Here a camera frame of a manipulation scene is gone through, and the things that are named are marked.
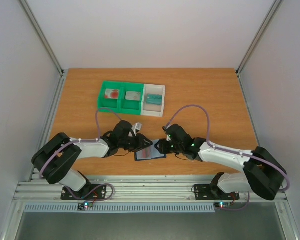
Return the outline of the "red backed card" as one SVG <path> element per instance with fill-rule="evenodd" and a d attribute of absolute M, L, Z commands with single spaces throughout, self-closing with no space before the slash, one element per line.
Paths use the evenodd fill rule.
<path fill-rule="evenodd" d="M 139 159 L 148 159 L 152 155 L 152 151 L 150 147 L 147 147 L 141 151 L 138 152 L 138 158 Z"/>

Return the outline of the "dark blue card holder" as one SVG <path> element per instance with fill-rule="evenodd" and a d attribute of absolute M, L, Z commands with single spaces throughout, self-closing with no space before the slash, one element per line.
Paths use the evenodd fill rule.
<path fill-rule="evenodd" d="M 167 157 L 166 154 L 160 154 L 158 152 L 158 150 L 155 149 L 155 144 L 157 141 L 155 141 L 152 146 L 150 146 L 151 148 L 151 157 L 149 157 L 148 159 L 139 159 L 138 158 L 138 152 L 134 153 L 134 161 L 135 162 L 140 162 L 140 161 L 147 161 L 147 160 L 155 160 L 155 159 L 165 159 Z"/>

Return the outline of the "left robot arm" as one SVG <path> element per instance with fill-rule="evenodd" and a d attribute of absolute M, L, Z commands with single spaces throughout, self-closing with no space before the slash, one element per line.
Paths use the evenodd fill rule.
<path fill-rule="evenodd" d="M 79 199 L 86 199 L 91 184 L 83 174 L 73 170 L 74 163 L 80 159 L 108 158 L 120 149 L 135 153 L 152 146 L 153 142 L 140 133 L 141 127 L 139 122 L 132 125 L 121 120 L 113 130 L 95 139 L 70 138 L 61 132 L 34 154 L 31 163 L 39 171 L 39 177 L 50 185 L 61 184 Z"/>

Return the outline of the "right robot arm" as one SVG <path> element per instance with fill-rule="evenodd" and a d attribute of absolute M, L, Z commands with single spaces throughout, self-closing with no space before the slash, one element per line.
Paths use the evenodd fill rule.
<path fill-rule="evenodd" d="M 161 154 L 183 155 L 188 160 L 215 163 L 237 171 L 233 174 L 219 172 L 213 178 L 209 189 L 214 200 L 234 192 L 253 192 L 272 201 L 280 191 L 287 172 L 265 148 L 238 150 L 205 138 L 192 138 L 178 124 L 163 130 L 167 137 L 154 145 Z"/>

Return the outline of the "teal card stack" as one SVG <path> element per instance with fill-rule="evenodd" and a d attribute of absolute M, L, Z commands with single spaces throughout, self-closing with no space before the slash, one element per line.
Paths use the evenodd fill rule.
<path fill-rule="evenodd" d="M 145 98 L 146 104 L 161 106 L 163 96 L 159 94 L 147 94 Z"/>

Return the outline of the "grey bird card stack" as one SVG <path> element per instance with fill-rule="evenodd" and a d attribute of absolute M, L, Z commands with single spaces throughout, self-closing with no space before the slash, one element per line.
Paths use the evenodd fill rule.
<path fill-rule="evenodd" d="M 125 100 L 127 101 L 140 101 L 142 97 L 141 92 L 139 91 L 127 91 L 125 93 Z"/>

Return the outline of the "red circle card stack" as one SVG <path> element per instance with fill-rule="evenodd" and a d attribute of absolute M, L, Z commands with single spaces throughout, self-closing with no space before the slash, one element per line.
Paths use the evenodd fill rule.
<path fill-rule="evenodd" d="M 119 98 L 119 95 L 120 95 L 119 89 L 107 88 L 104 93 L 104 98 L 117 100 Z"/>

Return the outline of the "white bin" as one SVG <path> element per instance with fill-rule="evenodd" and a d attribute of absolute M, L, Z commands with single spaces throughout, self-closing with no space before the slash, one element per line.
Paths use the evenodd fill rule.
<path fill-rule="evenodd" d="M 144 84 L 141 101 L 141 115 L 163 117 L 166 87 L 164 85 Z"/>

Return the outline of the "middle green bin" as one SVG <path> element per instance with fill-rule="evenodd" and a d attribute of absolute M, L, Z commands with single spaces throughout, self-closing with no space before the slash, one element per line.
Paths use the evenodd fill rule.
<path fill-rule="evenodd" d="M 144 84 L 119 82 L 118 109 L 119 113 L 140 115 Z"/>

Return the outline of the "green bin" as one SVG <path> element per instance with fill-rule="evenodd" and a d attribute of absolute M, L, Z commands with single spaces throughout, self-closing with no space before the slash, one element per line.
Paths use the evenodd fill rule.
<path fill-rule="evenodd" d="M 119 82 L 118 109 L 119 113 L 140 115 L 144 84 Z"/>
<path fill-rule="evenodd" d="M 97 108 L 107 108 L 119 113 L 122 93 L 122 82 L 103 81 L 97 98 Z"/>

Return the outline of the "left green bin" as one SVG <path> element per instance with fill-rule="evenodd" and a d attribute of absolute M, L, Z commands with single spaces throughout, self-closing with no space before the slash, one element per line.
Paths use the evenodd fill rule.
<path fill-rule="evenodd" d="M 122 93 L 122 82 L 103 81 L 97 98 L 97 108 L 107 108 L 119 113 Z"/>

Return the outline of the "right circuit board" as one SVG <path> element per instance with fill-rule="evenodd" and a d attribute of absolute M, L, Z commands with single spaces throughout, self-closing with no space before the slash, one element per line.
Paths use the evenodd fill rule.
<path fill-rule="evenodd" d="M 214 203 L 214 207 L 216 209 L 226 209 L 226 208 L 230 208 L 231 206 L 232 206 L 231 202 L 220 201 L 220 202 L 215 202 Z"/>

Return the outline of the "circuit board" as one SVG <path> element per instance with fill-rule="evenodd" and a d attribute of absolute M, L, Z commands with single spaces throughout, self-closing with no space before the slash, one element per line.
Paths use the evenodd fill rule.
<path fill-rule="evenodd" d="M 94 203 L 92 202 L 84 202 L 84 203 L 79 203 L 77 205 L 77 210 L 78 211 L 86 211 L 88 209 L 91 209 L 93 207 Z"/>
<path fill-rule="evenodd" d="M 220 201 L 220 202 L 215 202 L 214 203 L 214 207 L 216 209 L 226 209 L 226 208 L 230 208 L 231 206 L 232 206 L 231 202 Z"/>

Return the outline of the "left circuit board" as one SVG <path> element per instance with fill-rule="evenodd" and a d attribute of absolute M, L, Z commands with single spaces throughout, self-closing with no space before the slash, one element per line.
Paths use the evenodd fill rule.
<path fill-rule="evenodd" d="M 78 211 L 86 211 L 88 209 L 91 209 L 93 207 L 94 203 L 92 202 L 84 202 L 84 203 L 79 203 L 77 205 L 77 210 Z"/>

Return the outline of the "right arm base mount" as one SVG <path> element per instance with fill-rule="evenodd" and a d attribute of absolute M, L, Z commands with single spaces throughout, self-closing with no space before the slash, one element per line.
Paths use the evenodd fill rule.
<path fill-rule="evenodd" d="M 232 201 L 239 200 L 240 195 L 238 193 L 224 193 L 222 191 L 213 192 L 209 184 L 195 184 L 191 188 L 194 193 L 196 201 Z"/>

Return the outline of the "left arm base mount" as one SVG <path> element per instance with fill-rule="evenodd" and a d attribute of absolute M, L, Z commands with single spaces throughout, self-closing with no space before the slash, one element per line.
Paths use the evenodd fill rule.
<path fill-rule="evenodd" d="M 69 187 L 64 186 L 61 191 L 61 200 L 105 200 L 106 194 L 110 188 L 105 184 L 90 184 L 83 187 L 80 191 L 74 191 Z"/>

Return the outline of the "aluminium rail frame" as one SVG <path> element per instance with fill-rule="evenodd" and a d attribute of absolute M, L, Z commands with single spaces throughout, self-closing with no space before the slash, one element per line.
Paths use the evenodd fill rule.
<path fill-rule="evenodd" d="M 193 203 L 195 184 L 209 184 L 213 175 L 89 175 L 93 184 L 112 184 L 111 203 Z M 62 186 L 50 185 L 37 174 L 19 182 L 14 202 L 61 202 Z"/>

